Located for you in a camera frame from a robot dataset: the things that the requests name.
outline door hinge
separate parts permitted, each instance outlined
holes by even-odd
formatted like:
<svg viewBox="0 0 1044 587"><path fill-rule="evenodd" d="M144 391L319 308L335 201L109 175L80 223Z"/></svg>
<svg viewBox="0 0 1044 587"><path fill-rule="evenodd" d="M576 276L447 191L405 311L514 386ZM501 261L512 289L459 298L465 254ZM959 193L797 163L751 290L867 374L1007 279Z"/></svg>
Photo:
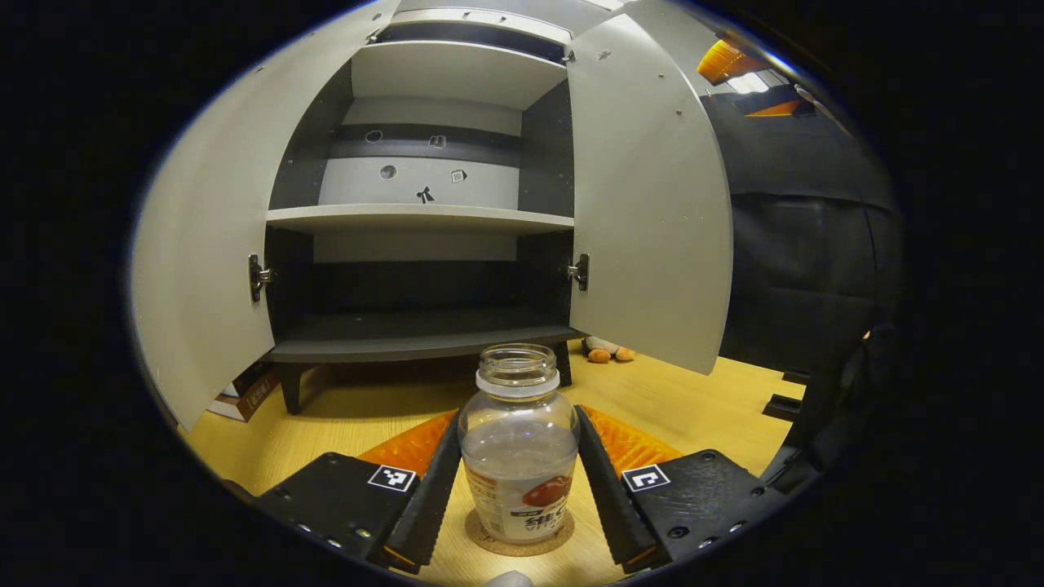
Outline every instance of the door hinge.
<svg viewBox="0 0 1044 587"><path fill-rule="evenodd" d="M591 258L587 253L580 254L580 260L576 261L575 265L569 265L566 267L566 276L569 279L575 279L576 283L579 284L580 291L587 291L587 277L588 277L588 261Z"/></svg>
<svg viewBox="0 0 1044 587"><path fill-rule="evenodd" d="M257 255L251 255L250 261L250 278L251 278L251 299L255 302L261 301L261 288L264 287L265 283L271 283L276 279L276 272L270 268L262 268L261 263L258 262Z"/></svg>

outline plastic jar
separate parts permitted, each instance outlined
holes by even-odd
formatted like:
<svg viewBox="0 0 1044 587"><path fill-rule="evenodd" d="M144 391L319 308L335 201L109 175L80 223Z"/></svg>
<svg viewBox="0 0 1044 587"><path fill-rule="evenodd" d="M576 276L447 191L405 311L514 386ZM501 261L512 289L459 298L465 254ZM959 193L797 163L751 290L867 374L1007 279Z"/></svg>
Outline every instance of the plastic jar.
<svg viewBox="0 0 1044 587"><path fill-rule="evenodd" d="M482 351L479 392L458 433L479 520L494 538L529 544L562 524L576 465L576 412L560 394L554 353L540 345Z"/></svg>

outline cork coaster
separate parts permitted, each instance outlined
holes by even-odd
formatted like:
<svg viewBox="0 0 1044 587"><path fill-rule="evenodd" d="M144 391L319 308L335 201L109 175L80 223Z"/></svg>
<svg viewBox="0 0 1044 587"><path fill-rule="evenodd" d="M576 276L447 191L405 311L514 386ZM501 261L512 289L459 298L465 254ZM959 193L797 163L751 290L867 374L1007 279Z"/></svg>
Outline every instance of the cork coaster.
<svg viewBox="0 0 1044 587"><path fill-rule="evenodd" d="M573 521L573 515L569 513L569 510L566 510L566 518L562 520L562 525L559 530L556 530L547 540L537 542L535 544L508 544L490 536L490 534L485 532L485 529L482 527L482 522L478 521L478 512L475 510L472 510L471 513L468 514L467 519L464 521L464 529L465 532L468 533L468 538L471 538L472 542L491 553L504 555L505 557L535 557L537 555L550 553L551 550L565 544L566 540L569 540L569 537L573 535L573 530L576 529L576 523Z"/></svg>

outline cabinet leg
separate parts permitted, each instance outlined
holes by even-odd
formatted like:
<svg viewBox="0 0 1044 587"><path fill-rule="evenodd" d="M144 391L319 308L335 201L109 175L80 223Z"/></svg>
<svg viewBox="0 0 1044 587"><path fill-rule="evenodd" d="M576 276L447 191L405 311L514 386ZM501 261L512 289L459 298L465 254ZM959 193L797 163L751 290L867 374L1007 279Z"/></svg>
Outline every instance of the cabinet leg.
<svg viewBox="0 0 1044 587"><path fill-rule="evenodd" d="M301 414L301 376L310 367L301 362L276 363L276 375L283 385L283 402L290 414Z"/></svg>
<svg viewBox="0 0 1044 587"><path fill-rule="evenodd" d="M551 345L551 350L554 351L554 360L559 363L559 386L568 388L572 385L573 371L569 367L569 343L567 341L555 343Z"/></svg>

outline white cabinet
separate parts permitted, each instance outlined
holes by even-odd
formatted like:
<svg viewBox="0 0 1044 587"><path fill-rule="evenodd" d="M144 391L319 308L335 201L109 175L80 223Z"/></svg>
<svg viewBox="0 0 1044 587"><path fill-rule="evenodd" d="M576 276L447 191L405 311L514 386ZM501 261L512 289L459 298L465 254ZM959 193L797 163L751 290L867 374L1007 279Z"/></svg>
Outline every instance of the white cabinet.
<svg viewBox="0 0 1044 587"><path fill-rule="evenodd" d="M547 23L514 48L403 39L416 19L363 46L395 6L332 21L238 80L157 174L130 285L179 422L262 356L292 377L592 333L709 372L729 195L670 55L626 16L565 47ZM257 302L252 254L276 274ZM586 290L567 277L582 254Z"/></svg>

